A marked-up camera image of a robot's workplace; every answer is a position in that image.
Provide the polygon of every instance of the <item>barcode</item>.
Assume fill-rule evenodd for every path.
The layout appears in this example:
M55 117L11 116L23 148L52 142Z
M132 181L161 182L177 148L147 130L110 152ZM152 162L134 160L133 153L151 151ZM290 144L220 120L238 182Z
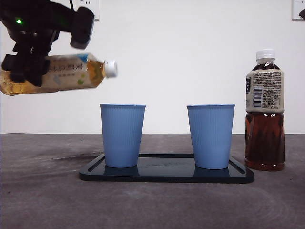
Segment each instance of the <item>barcode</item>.
M262 95L263 95L262 87L253 88L253 107L262 107Z

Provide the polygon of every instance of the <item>green led light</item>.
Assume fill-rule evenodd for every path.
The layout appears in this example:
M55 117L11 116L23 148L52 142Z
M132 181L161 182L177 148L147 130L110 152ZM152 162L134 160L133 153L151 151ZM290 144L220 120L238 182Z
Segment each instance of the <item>green led light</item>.
M17 19L17 20L16 20L16 23L22 25L22 24L23 24L23 21L22 21L21 19Z

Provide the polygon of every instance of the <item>white wall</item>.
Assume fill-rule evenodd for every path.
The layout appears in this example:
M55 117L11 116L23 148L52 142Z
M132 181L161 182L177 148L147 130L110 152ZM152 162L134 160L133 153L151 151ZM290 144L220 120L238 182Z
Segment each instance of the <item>white wall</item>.
M144 133L189 133L186 105L235 103L244 133L245 76L255 52L276 50L285 72L285 131L305 133L305 22L290 0L103 0L85 51L61 33L50 55L116 59L120 75L97 89L6 96L3 133L100 133L99 103L146 104ZM1 25L1 57L14 42Z

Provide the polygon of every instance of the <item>cup rim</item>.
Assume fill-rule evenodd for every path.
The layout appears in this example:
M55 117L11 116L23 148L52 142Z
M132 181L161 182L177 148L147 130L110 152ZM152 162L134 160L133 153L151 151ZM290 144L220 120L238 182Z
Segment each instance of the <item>cup rim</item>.
M137 107L146 107L142 104L100 104L100 106L137 106Z
M211 107L211 106L235 106L235 104L195 104L195 105L187 105L186 107Z

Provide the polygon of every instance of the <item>white bottle cap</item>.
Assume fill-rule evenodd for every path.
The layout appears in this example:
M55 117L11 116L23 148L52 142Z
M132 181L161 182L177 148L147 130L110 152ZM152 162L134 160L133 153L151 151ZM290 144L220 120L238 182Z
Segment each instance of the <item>white bottle cap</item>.
M118 76L118 65L116 61L105 61L104 70L107 78Z
M273 58L273 59L275 59L274 49L262 49L260 51L257 51L256 60L263 59L263 58Z

